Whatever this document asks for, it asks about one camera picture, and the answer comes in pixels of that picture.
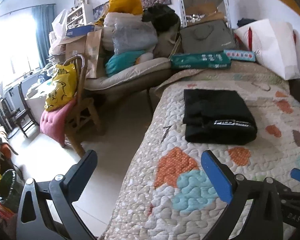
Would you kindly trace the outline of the blue cardboard box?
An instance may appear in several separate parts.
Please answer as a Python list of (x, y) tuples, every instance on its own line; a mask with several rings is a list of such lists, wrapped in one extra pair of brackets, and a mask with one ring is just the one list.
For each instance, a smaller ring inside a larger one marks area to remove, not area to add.
[(93, 32), (95, 29), (94, 25), (84, 25), (66, 31), (66, 37), (77, 37), (87, 35), (89, 32)]

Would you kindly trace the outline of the green long box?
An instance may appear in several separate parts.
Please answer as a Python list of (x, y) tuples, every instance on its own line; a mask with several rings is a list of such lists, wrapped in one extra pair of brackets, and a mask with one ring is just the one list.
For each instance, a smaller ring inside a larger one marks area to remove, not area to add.
[(177, 54), (170, 58), (174, 69), (228, 69), (231, 60), (224, 53)]

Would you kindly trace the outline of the clear plastic wrapped bedding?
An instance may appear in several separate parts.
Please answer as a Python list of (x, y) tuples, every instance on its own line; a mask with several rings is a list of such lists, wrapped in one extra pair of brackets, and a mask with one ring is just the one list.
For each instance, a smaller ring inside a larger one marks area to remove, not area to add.
[(150, 51), (158, 43), (157, 31), (142, 15), (109, 12), (104, 19), (102, 45), (116, 55), (129, 51)]

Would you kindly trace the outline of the light blue shapes box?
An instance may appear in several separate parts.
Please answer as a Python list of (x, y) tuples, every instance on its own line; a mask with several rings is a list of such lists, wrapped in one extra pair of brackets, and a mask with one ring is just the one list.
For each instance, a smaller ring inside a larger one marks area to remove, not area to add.
[(223, 53), (230, 59), (236, 61), (256, 62), (253, 51), (246, 50), (223, 50)]

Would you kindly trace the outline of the black pants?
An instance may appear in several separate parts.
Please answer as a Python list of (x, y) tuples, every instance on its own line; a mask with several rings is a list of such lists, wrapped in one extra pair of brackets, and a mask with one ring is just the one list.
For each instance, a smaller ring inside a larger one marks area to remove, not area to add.
[(234, 90), (184, 90), (185, 140), (201, 144), (245, 145), (257, 137), (256, 121)]

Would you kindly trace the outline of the grey laptop bag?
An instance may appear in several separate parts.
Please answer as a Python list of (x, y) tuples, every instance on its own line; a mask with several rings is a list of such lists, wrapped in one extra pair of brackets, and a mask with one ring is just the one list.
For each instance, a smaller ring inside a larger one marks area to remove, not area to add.
[(195, 24), (180, 30), (184, 53), (199, 54), (236, 49), (232, 31), (223, 20)]

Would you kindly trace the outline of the white paper shopping bag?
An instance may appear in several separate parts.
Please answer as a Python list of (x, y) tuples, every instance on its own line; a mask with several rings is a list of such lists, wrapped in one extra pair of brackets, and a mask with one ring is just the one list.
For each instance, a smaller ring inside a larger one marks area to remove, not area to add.
[(284, 80), (300, 78), (290, 23), (264, 19), (239, 27), (234, 33), (247, 49), (254, 52), (258, 64)]

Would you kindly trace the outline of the teal pillow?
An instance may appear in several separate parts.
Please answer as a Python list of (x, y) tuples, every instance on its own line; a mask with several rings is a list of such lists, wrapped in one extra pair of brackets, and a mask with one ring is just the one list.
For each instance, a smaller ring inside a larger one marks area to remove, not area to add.
[(105, 65), (107, 77), (111, 77), (135, 64), (137, 59), (145, 53), (144, 50), (128, 51), (114, 54)]

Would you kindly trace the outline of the beige lounge chair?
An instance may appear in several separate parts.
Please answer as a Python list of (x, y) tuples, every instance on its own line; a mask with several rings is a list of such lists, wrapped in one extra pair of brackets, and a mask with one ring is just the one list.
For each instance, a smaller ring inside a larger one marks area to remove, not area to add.
[(129, 67), (111, 77), (87, 79), (84, 96), (93, 98), (97, 109), (105, 111), (134, 93), (157, 87), (171, 75), (170, 60), (160, 57)]

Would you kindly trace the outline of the green plastic basket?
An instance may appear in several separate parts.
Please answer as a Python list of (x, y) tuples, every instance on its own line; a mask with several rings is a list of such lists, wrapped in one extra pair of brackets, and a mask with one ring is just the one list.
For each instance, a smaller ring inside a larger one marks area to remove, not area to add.
[(5, 171), (0, 180), (0, 204), (17, 213), (23, 188), (24, 181), (15, 170)]

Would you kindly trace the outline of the pink seat cushion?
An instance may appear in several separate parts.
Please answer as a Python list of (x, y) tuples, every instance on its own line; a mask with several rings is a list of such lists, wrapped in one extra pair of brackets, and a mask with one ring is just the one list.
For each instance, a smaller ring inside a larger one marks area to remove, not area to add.
[(76, 97), (63, 107), (54, 111), (42, 112), (40, 117), (40, 132), (58, 142), (62, 147), (65, 146), (65, 120), (77, 103)]

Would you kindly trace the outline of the blue curtain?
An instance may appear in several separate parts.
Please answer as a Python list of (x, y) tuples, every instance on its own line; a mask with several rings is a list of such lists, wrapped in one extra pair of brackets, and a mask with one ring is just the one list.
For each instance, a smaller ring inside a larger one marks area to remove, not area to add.
[(42, 4), (32, 8), (32, 17), (36, 22), (36, 41), (40, 68), (44, 68), (49, 57), (52, 22), (55, 19), (55, 4)]

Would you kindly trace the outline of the yellow bear plastic bag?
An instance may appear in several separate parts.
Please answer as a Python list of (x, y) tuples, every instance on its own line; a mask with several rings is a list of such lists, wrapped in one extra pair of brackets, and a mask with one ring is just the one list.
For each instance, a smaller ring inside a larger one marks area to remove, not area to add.
[(53, 70), (52, 82), (45, 100), (45, 110), (51, 112), (70, 102), (77, 89), (77, 72), (73, 63), (64, 66), (57, 64)]

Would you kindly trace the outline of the heart pattern quilt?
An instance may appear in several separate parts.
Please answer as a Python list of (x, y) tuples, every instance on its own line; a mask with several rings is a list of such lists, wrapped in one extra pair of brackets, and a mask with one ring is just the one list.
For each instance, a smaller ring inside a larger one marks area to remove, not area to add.
[(300, 79), (256, 63), (180, 70), (102, 239), (300, 239)]

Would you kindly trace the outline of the white small shelf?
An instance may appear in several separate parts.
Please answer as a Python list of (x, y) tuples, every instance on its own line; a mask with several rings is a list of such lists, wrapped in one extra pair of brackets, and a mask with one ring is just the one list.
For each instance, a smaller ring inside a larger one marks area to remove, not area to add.
[(89, 4), (81, 4), (68, 14), (67, 29), (85, 26), (94, 22), (93, 7)]

